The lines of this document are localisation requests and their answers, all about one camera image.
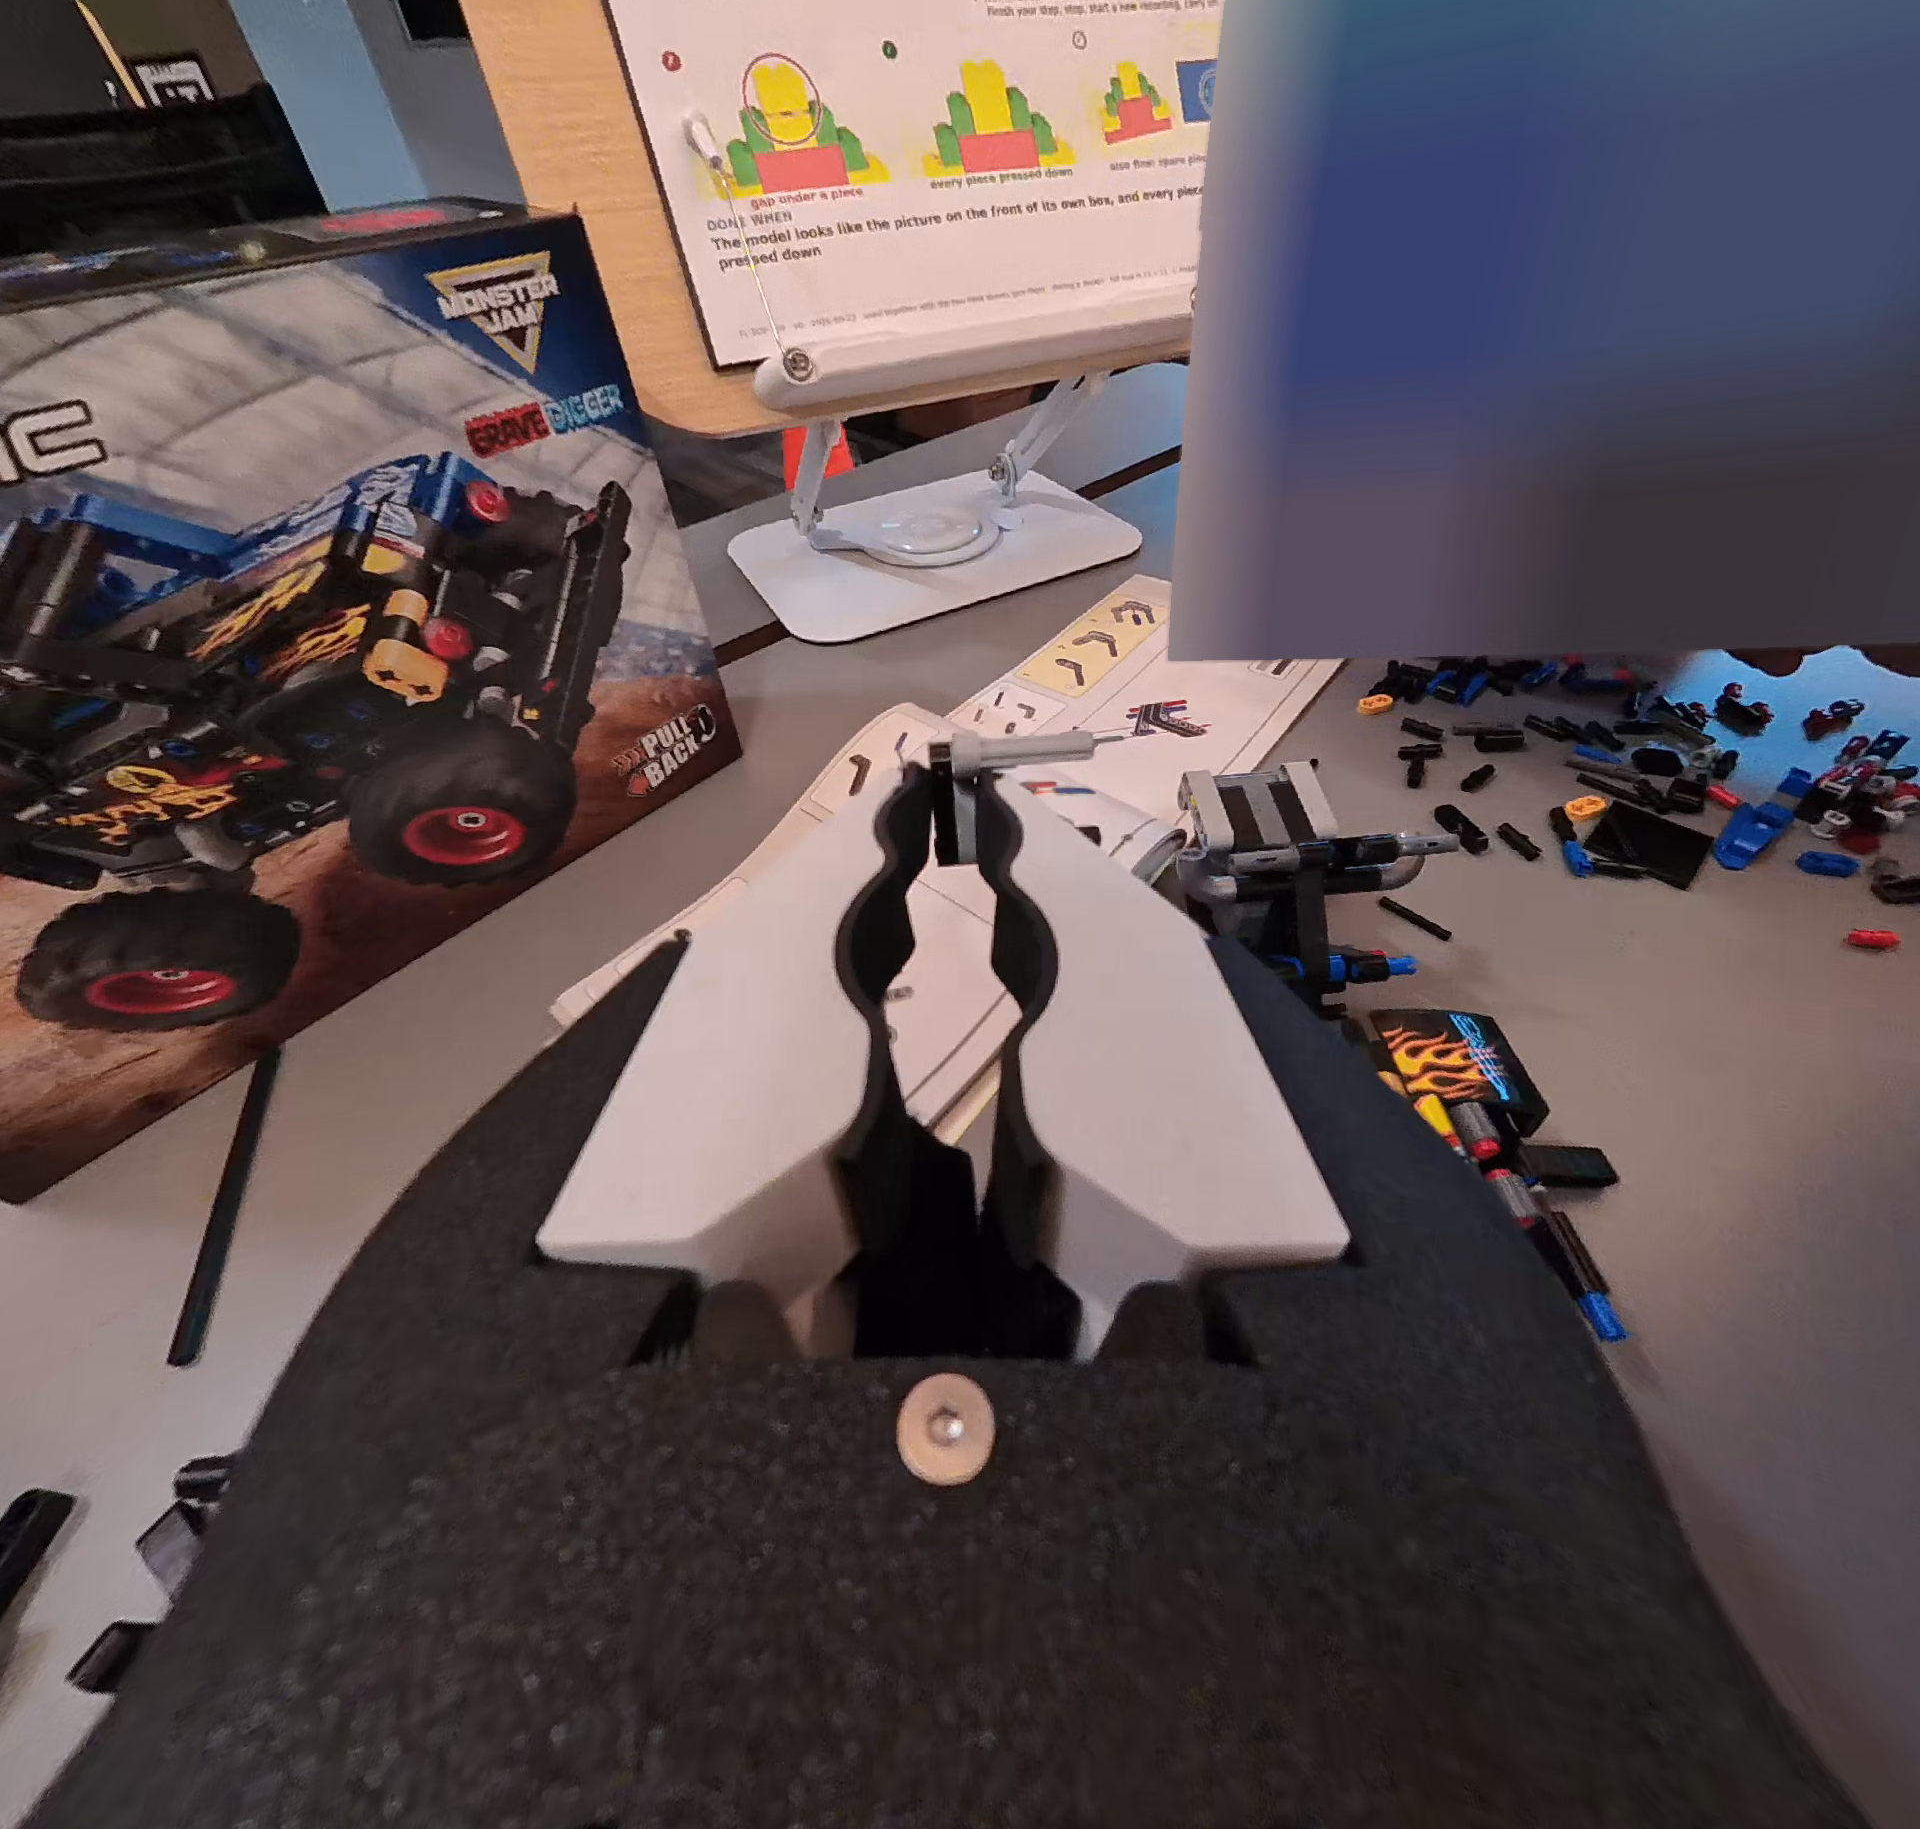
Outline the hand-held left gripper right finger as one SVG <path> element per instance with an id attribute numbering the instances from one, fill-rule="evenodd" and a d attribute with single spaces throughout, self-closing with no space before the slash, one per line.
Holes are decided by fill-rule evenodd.
<path id="1" fill-rule="evenodd" d="M 997 1354 L 1092 1354 L 1140 1285 L 1338 1262 L 1350 1224 L 1206 936 L 1022 786 L 976 786 L 998 1060 Z"/>

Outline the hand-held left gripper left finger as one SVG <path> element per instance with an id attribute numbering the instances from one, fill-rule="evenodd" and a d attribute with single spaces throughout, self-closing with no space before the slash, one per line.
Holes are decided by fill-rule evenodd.
<path id="1" fill-rule="evenodd" d="M 904 1105 L 885 992 L 916 952 L 933 775 L 885 767 L 642 972 L 654 1012 L 541 1254 L 748 1282 L 856 1267 L 859 1354 L 980 1348 L 973 1164 Z"/>

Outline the printed instruction sheet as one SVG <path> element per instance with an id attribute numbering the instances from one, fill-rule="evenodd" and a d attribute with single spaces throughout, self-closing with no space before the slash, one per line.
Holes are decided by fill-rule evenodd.
<path id="1" fill-rule="evenodd" d="M 1189 313 L 1224 0 L 603 0 L 707 352 Z"/>

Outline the grey lego axle pin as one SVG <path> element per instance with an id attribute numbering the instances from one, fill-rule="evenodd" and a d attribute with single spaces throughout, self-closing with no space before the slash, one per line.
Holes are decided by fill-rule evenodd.
<path id="1" fill-rule="evenodd" d="M 1092 759 L 1118 734 L 1070 727 L 1035 736 L 990 738 L 957 729 L 929 745 L 933 854 L 941 866 L 978 863 L 980 799 L 1013 767 Z"/>

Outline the long black lego axle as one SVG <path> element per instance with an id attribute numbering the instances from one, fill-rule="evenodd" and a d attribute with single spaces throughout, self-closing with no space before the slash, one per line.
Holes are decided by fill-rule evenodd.
<path id="1" fill-rule="evenodd" d="M 212 1310 L 217 1308 L 219 1290 L 228 1274 L 228 1258 L 239 1219 L 254 1181 L 254 1166 L 282 1067 L 283 1048 L 271 1046 L 257 1055 L 249 1072 L 249 1087 L 232 1130 L 232 1141 L 228 1144 L 219 1181 L 211 1197 L 201 1242 L 196 1252 L 174 1335 L 168 1344 L 166 1364 L 169 1369 L 189 1369 L 199 1362 L 204 1354 Z"/>

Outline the partly built lego truck chassis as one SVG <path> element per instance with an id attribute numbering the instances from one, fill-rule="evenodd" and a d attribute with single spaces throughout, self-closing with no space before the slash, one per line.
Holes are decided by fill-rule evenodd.
<path id="1" fill-rule="evenodd" d="M 1486 832 L 1447 804 L 1434 832 L 1349 832 L 1318 767 L 1216 775 L 1187 770 L 1177 789 L 1187 846 L 1175 858 L 1187 911 L 1248 948 L 1320 1020 L 1368 1055 L 1462 1160 L 1499 1195 L 1590 1332 L 1623 1342 L 1628 1329 L 1574 1219 L 1552 1203 L 1527 1141 L 1547 1098 L 1496 1020 L 1462 1009 L 1392 1006 L 1349 1020 L 1352 988 L 1415 976 L 1412 954 L 1338 942 L 1329 905 L 1368 895 L 1412 920 L 1395 890 L 1434 857 L 1478 849 Z"/>

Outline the white stand with wooden board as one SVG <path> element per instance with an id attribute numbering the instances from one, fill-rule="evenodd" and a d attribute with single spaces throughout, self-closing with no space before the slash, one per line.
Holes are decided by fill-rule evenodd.
<path id="1" fill-rule="evenodd" d="M 1139 535 L 1037 466 L 1109 378 L 1187 352 L 1186 319 L 897 332 L 720 368 L 694 313 L 603 0 L 458 0 L 529 204 L 591 234 L 642 407 L 707 435 L 804 428 L 789 515 L 732 561 L 797 638 L 839 645 L 1102 568 Z"/>

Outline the open instruction booklet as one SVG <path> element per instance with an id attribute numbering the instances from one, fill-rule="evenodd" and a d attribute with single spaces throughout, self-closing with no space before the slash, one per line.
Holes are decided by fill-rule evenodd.
<path id="1" fill-rule="evenodd" d="M 1027 767 L 1013 779 L 1092 832 L 1118 866 L 1159 880 L 1189 832 L 1177 802 L 1181 776 L 1263 765 L 1338 673 L 1331 659 L 1175 661 L 1169 635 L 1170 585 L 1140 576 L 957 710 L 897 704 L 876 713 L 732 876 L 566 986 L 551 1016 L 577 1023 L 668 936 L 714 918 L 870 788 L 884 761 L 926 759 L 931 743 L 957 727 L 989 740 L 1088 729 L 1095 750 L 1086 757 Z M 887 992 L 885 1020 L 908 1112 L 951 1136 L 990 1098 L 990 1071 L 1018 1009 L 990 969 L 993 895 L 973 872 L 929 864 L 908 910 L 916 952 Z"/>

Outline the lego set box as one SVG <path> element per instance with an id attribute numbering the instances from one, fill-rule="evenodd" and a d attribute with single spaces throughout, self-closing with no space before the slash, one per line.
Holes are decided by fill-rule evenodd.
<path id="1" fill-rule="evenodd" d="M 741 754 L 578 214 L 5 258 L 2 1197 Z"/>

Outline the pile of small lego pieces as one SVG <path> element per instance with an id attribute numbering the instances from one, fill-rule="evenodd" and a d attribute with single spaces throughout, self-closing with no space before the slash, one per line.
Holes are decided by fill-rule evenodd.
<path id="1" fill-rule="evenodd" d="M 1355 714 L 1442 863 L 1676 893 L 1789 857 L 1917 902 L 1917 678 L 1837 651 L 1801 706 L 1738 658 L 1428 655 L 1358 673 Z"/>

